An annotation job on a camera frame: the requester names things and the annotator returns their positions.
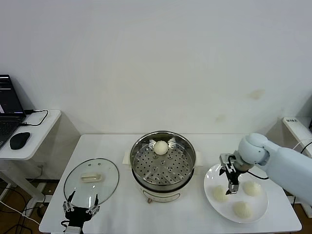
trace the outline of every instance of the laptop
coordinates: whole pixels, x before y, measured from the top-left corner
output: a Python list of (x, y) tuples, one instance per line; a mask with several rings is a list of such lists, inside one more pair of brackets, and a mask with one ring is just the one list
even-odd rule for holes
[(26, 117), (9, 75), (0, 75), (0, 148)]

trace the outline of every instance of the white robotic arm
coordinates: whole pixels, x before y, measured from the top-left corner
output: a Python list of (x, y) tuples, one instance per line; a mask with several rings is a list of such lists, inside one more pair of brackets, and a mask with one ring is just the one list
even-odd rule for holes
[(229, 180), (229, 193), (238, 190), (238, 176), (256, 165), (276, 184), (312, 205), (312, 159), (295, 150), (253, 133), (241, 140), (232, 156), (221, 155), (220, 160)]

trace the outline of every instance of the white table surface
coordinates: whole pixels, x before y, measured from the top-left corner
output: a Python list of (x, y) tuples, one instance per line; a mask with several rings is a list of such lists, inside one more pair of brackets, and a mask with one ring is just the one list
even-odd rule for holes
[[(283, 189), (271, 180), (259, 181), (266, 189), (269, 206), (264, 217), (256, 223), (234, 223), (217, 213), (208, 202), (204, 176), (218, 163), (221, 153), (237, 149), (242, 134), (184, 135), (201, 152), (202, 167), (183, 191), (182, 196), (169, 203), (152, 202), (139, 192), (128, 165), (122, 164), (126, 151), (140, 135), (83, 135), (61, 177), (39, 230), (44, 233), (63, 233), (60, 225), (65, 220), (62, 204), (63, 186), (69, 173), (80, 163), (91, 158), (107, 158), (119, 170), (119, 184), (114, 194), (100, 205), (100, 211), (84, 224), (85, 234), (237, 234), (276, 233), (301, 229)], [(265, 173), (255, 168), (260, 176)]]
[[(17, 133), (30, 132), (26, 144), (19, 150), (12, 150), (10, 147), (10, 140), (8, 140), (4, 146), (0, 148), (0, 160), (28, 160), (30, 159), (38, 147), (41, 145), (45, 137), (48, 135), (58, 118), (60, 117), (60, 110), (48, 110), (49, 113), (45, 120), (39, 126), (20, 126), (18, 127), (12, 136)], [(46, 112), (32, 113), (28, 115), (23, 122), (29, 124), (40, 123)]]

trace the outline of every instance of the white plate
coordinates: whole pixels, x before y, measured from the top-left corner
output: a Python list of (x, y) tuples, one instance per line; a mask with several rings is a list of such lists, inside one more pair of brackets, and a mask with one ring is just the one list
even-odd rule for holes
[[(221, 165), (217, 164), (209, 169), (209, 171), (205, 175), (204, 179), (204, 190), (206, 193), (206, 197), (208, 198), (210, 204), (213, 208), (218, 211), (222, 216), (227, 219), (237, 222), (237, 223), (252, 223), (259, 220), (267, 211), (268, 208), (268, 195), (266, 191), (261, 186), (261, 194), (259, 196), (253, 197), (245, 194), (243, 190), (243, 184), (246, 181), (255, 181), (258, 184), (261, 184), (259, 179), (251, 176), (250, 174), (242, 174), (239, 176), (239, 189), (237, 194), (227, 195), (229, 196), (229, 200), (226, 202), (218, 202), (215, 200), (213, 196), (213, 188), (222, 185), (227, 190), (228, 188), (228, 180), (226, 178), (226, 174), (219, 175)], [(240, 218), (233, 211), (233, 205), (235, 202), (244, 201), (248, 202), (253, 210), (253, 215), (250, 218)]]

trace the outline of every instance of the white wall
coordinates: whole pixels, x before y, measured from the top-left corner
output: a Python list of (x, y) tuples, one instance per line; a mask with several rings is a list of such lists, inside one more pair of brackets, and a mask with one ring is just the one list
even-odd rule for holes
[[(38, 158), (66, 162), (84, 133), (277, 136), (279, 118), (312, 115), (311, 8), (309, 0), (0, 0), (0, 73), (15, 79), (25, 107), (63, 112), (53, 148), (66, 152)], [(48, 164), (54, 177), (65, 166)]]

